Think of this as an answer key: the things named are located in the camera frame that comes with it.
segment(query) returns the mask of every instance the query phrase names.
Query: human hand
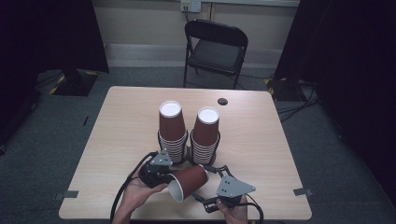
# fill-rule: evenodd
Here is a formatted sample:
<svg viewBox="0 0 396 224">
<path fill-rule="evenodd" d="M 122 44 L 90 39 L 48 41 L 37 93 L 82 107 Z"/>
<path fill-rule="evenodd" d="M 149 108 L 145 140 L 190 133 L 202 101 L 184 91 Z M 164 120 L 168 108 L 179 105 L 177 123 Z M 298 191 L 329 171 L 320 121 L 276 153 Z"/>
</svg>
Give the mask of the human hand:
<svg viewBox="0 0 396 224">
<path fill-rule="evenodd" d="M 149 188 L 138 177 L 142 166 L 137 169 L 137 171 L 132 176 L 132 181 L 124 190 L 120 207 L 117 210 L 112 222 L 113 224 L 129 223 L 132 212 L 136 208 L 142 206 L 151 194 L 161 192 L 163 191 L 163 189 L 166 189 L 168 187 L 167 184 L 161 184 L 159 186 L 156 186 L 155 188 Z"/>
<path fill-rule="evenodd" d="M 242 195 L 240 203 L 247 203 L 248 199 L 246 194 Z M 221 203 L 220 199 L 217 199 L 216 204 L 219 210 L 224 215 L 227 224 L 247 224 L 248 223 L 248 207 L 247 206 L 236 206 L 230 209 L 227 205 Z"/>
</svg>

